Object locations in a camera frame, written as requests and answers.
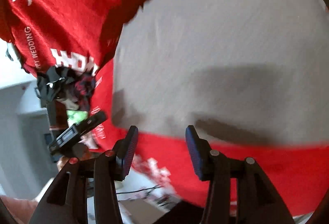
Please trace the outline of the dark clothes pile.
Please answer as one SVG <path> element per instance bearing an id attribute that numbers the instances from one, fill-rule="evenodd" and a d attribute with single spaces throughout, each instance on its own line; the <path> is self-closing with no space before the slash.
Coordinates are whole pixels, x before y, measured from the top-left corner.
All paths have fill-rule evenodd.
<path id="1" fill-rule="evenodd" d="M 89 116 L 96 80 L 90 73 L 79 75 L 67 67 L 50 67 L 37 73 L 36 95 L 47 108 L 50 132 L 59 136 L 72 124 Z"/>

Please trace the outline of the grey knitted small garment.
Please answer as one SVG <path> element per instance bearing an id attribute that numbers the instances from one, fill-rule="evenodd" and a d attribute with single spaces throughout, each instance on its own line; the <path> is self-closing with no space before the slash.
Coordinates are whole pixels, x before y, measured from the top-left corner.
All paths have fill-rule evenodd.
<path id="1" fill-rule="evenodd" d="M 116 127 L 241 144 L 328 141 L 320 0 L 150 0 L 114 58 Z"/>

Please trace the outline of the red quilt white characters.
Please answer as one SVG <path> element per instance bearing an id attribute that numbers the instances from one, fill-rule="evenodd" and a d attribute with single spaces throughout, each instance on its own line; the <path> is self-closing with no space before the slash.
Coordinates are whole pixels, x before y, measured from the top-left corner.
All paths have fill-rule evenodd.
<path id="1" fill-rule="evenodd" d="M 96 74 L 145 1 L 1 0 L 1 39 L 15 45 L 30 74 L 54 65 Z"/>

